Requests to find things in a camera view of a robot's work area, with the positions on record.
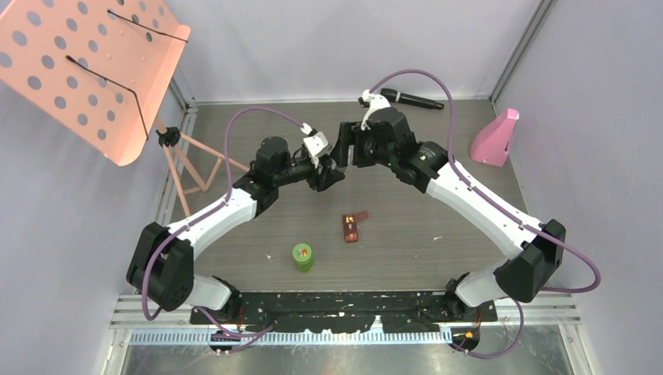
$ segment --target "wooden tabletop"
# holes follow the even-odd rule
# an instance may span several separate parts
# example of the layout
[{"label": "wooden tabletop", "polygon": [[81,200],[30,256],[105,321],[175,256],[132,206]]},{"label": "wooden tabletop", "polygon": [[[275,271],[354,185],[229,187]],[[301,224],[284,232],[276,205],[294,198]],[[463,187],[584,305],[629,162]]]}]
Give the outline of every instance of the wooden tabletop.
[{"label": "wooden tabletop", "polygon": [[[223,152],[229,119],[247,105],[203,105],[193,137]],[[342,121],[361,120],[356,102],[274,104],[270,107],[324,131],[334,144]],[[397,105],[419,141],[446,147],[448,109],[442,112]],[[473,137],[495,118],[488,101],[457,102],[454,153],[486,187],[520,210],[525,209],[511,164],[502,168],[469,159]],[[290,151],[303,134],[280,117],[251,112],[233,126],[228,153],[246,165],[255,159],[260,142],[283,137]],[[215,158],[191,147],[189,158],[205,177]],[[233,169],[233,179],[241,171]],[[185,188],[195,186],[184,172]],[[208,192],[187,196],[195,212],[218,199],[228,181],[220,170]],[[343,240],[341,216],[362,210],[370,218],[359,224],[360,240]],[[184,217],[180,203],[173,221]],[[314,268],[297,270],[292,248],[305,242],[313,249]],[[480,270],[503,259],[500,250],[476,227],[440,201],[399,182],[383,166],[350,167],[346,179],[322,193],[306,182],[282,187],[279,199],[255,220],[212,244],[196,261],[195,271],[227,280],[242,291],[423,290],[444,288],[450,277]]]}]

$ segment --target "white wall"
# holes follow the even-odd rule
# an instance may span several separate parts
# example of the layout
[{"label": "white wall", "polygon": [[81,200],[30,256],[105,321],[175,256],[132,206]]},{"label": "white wall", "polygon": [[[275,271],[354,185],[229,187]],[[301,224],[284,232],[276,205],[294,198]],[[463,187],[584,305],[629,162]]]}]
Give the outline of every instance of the white wall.
[{"label": "white wall", "polygon": [[[511,160],[529,209],[603,272],[576,296],[601,373],[660,373],[661,14],[655,0],[558,2],[498,101],[521,113]],[[558,273],[591,281],[568,254]]]},{"label": "white wall", "polygon": [[[356,98],[405,68],[487,97],[539,0],[166,3],[192,28],[181,67],[204,102]],[[395,84],[441,96],[425,78]]]},{"label": "white wall", "polygon": [[0,373],[93,374],[166,159],[118,167],[2,82],[0,139]]}]

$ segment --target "pink music stand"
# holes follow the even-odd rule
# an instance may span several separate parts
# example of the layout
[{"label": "pink music stand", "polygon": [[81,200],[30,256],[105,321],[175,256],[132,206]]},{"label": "pink music stand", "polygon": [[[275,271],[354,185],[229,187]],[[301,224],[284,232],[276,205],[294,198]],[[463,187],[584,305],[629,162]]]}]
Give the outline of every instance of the pink music stand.
[{"label": "pink music stand", "polygon": [[[153,124],[165,131],[157,112],[190,32],[162,0],[13,0],[0,15],[0,79],[125,166],[138,158]],[[68,61],[68,55],[137,98]],[[217,157],[216,173],[224,156],[182,137]],[[186,192],[206,191],[213,175],[202,181],[180,147],[173,149],[199,186]],[[190,215],[170,151],[164,151]]]}]

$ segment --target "black mounting plate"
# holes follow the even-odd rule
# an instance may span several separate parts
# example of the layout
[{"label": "black mounting plate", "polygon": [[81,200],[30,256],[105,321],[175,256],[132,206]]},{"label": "black mounting plate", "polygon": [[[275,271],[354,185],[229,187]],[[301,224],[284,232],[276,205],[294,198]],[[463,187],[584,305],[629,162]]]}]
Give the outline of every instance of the black mounting plate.
[{"label": "black mounting plate", "polygon": [[[250,331],[271,325],[274,332],[365,332],[376,316],[386,333],[435,332],[439,331],[436,323],[474,322],[479,313],[483,322],[497,321],[492,302],[480,305],[462,320],[445,316],[444,294],[432,291],[268,292],[242,293],[241,298],[243,323]],[[224,323],[237,323],[210,313]],[[190,322],[210,324],[197,310],[192,310]]]}]

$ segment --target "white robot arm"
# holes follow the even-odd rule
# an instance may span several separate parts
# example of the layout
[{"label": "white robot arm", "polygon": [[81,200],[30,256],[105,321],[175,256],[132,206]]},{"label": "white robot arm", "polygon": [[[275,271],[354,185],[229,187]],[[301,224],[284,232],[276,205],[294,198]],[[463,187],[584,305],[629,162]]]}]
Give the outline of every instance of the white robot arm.
[{"label": "white robot arm", "polygon": [[[238,292],[227,282],[193,273],[195,259],[210,244],[260,215],[278,198],[278,188],[306,180],[315,191],[323,191],[344,179],[351,163],[359,168],[381,164],[398,180],[431,195],[479,228],[504,254],[505,260],[485,270],[466,273],[446,286],[446,309],[460,317],[493,299],[505,296],[530,302],[561,264],[563,249],[524,230],[524,225],[540,227],[564,240],[565,229],[555,220],[542,224],[492,193],[459,163],[448,160],[446,150],[435,142],[417,142],[405,115],[389,106],[381,95],[364,92],[360,103],[369,105],[360,122],[341,123],[334,148],[327,138],[305,125],[302,152],[290,154],[279,137],[263,140],[250,171],[233,185],[228,195],[195,215],[167,227],[149,224],[141,235],[132,259],[127,281],[141,287],[145,264],[155,248],[178,228],[189,227],[169,243],[149,276],[148,296],[166,311],[182,304],[222,310]],[[349,150],[353,148],[352,160]],[[471,181],[461,181],[451,163]],[[472,191],[479,188],[493,201],[519,218],[517,225]],[[225,207],[218,209],[225,202]]]}]

